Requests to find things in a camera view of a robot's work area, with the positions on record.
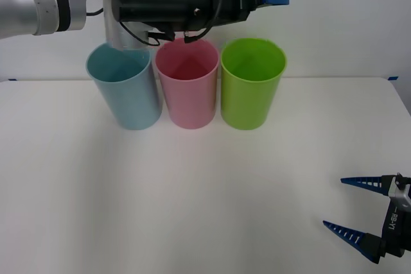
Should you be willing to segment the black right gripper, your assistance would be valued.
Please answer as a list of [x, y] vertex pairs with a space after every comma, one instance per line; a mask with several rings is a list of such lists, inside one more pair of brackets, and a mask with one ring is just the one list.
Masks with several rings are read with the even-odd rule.
[[[341, 178], [340, 181], [343, 184], [388, 196], [393, 177], [393, 175], [349, 177]], [[410, 213], [399, 210], [392, 201], [385, 216], [382, 238], [328, 221], [323, 221], [323, 225], [375, 264], [380, 261], [383, 240], [386, 253], [402, 257], [406, 251], [410, 251]]]

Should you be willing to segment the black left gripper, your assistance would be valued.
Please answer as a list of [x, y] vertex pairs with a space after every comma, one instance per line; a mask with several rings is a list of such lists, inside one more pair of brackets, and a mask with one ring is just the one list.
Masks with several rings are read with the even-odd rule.
[[268, 6], [288, 6], [290, 0], [256, 0], [251, 4], [250, 0], [223, 0], [222, 25], [234, 24], [246, 21], [250, 11]]

